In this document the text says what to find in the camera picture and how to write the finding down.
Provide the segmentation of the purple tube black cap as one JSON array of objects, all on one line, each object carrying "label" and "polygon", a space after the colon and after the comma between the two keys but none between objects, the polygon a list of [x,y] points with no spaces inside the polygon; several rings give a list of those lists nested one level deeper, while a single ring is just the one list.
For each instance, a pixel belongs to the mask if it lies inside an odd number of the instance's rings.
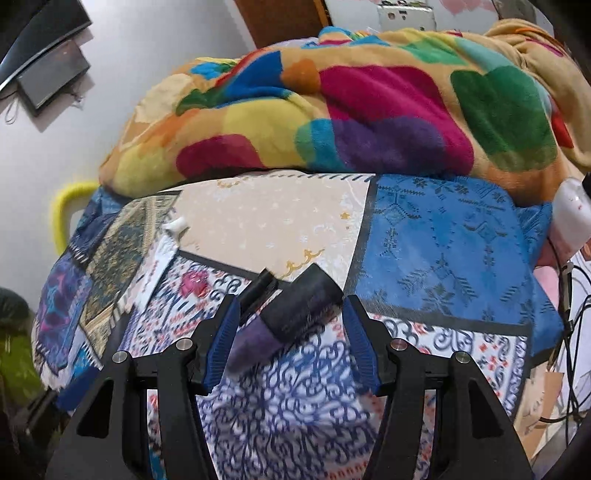
[{"label": "purple tube black cap", "polygon": [[317,264],[311,264],[236,334],[226,371],[238,376],[266,363],[315,325],[334,317],[343,296],[332,277]]}]

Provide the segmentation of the black pen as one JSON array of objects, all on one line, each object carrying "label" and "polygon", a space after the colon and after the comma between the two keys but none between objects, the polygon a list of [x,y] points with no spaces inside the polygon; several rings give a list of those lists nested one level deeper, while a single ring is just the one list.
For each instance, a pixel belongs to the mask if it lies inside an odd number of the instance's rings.
[{"label": "black pen", "polygon": [[262,272],[257,275],[255,280],[249,283],[242,293],[238,295],[238,302],[240,307],[240,321],[239,324],[244,325],[249,318],[263,303],[269,299],[270,295],[276,291],[279,280],[267,269],[263,269]]}]

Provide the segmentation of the white squeezed tube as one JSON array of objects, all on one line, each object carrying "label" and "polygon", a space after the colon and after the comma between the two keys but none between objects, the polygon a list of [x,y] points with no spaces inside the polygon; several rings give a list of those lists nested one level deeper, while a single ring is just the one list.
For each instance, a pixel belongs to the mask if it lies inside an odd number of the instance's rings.
[{"label": "white squeezed tube", "polygon": [[163,225],[161,235],[150,246],[138,271],[120,299],[125,313],[143,313],[164,272],[172,263],[179,249],[180,238],[188,229],[183,216]]}]

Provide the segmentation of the blue patchwork bedspread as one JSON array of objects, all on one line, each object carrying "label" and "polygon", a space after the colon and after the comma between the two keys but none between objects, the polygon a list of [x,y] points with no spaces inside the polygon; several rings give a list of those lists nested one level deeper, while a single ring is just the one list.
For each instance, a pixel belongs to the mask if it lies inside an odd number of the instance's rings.
[{"label": "blue patchwork bedspread", "polygon": [[513,420],[563,327],[549,203],[482,180],[274,172],[96,191],[35,363],[50,479],[528,479]]}]

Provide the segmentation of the yellow foam tube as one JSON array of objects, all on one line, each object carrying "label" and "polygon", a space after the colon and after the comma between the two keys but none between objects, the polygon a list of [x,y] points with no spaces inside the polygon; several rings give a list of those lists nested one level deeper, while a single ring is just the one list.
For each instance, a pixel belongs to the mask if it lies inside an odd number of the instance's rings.
[{"label": "yellow foam tube", "polygon": [[67,248],[71,209],[76,202],[89,199],[98,187],[97,181],[74,182],[64,186],[54,196],[50,204],[49,218],[57,255],[61,255]]}]

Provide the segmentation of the green leaf fabric bag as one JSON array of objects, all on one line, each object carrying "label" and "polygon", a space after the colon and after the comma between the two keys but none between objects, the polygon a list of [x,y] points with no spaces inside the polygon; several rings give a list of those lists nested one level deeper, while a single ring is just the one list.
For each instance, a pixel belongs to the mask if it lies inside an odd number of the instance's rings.
[{"label": "green leaf fabric bag", "polygon": [[43,391],[26,334],[1,332],[1,375],[8,398],[16,407],[27,405]]}]

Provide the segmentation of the white spray bottle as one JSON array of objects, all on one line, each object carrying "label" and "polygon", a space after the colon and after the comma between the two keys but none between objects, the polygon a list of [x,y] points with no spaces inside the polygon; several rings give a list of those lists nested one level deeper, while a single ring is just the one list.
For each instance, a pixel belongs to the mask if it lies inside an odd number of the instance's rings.
[{"label": "white spray bottle", "polygon": [[565,179],[552,201],[549,238],[560,265],[565,265],[590,239],[590,174],[582,180]]}]

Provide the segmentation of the colourful fleece blanket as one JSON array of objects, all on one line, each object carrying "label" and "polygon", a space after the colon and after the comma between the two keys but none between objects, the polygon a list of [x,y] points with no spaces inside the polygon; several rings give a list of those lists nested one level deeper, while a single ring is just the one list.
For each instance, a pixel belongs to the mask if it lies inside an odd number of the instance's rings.
[{"label": "colourful fleece blanket", "polygon": [[590,86],[540,27],[328,27],[301,45],[202,57],[138,103],[99,180],[140,197],[249,170],[473,176],[520,205],[590,170]]}]

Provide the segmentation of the white cabinet with holes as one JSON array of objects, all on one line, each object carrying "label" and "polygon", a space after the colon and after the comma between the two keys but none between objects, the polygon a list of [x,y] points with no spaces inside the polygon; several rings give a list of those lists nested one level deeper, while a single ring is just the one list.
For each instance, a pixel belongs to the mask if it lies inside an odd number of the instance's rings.
[{"label": "white cabinet with holes", "polygon": [[382,1],[378,5],[378,15],[382,31],[437,29],[433,8],[422,1]]}]

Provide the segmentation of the brown wooden door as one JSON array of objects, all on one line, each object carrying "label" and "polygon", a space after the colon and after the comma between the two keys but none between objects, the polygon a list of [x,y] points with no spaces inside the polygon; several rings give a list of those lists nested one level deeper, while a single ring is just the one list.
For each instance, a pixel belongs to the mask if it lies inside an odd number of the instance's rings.
[{"label": "brown wooden door", "polygon": [[321,0],[236,0],[235,5],[257,48],[315,37],[332,24]]}]

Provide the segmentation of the small black wall monitor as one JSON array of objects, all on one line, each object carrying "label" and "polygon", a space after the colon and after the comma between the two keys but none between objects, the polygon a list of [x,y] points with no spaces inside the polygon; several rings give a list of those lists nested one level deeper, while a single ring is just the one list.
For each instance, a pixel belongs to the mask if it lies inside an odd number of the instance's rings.
[{"label": "small black wall monitor", "polygon": [[90,68],[77,43],[67,40],[34,61],[16,78],[21,100],[34,117]]}]

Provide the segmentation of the black wall television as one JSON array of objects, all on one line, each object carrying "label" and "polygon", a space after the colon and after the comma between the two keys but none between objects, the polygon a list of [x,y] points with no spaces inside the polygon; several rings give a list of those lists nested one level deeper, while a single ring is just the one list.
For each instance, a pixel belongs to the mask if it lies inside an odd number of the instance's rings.
[{"label": "black wall television", "polygon": [[78,0],[2,0],[1,89],[39,56],[91,23]]}]

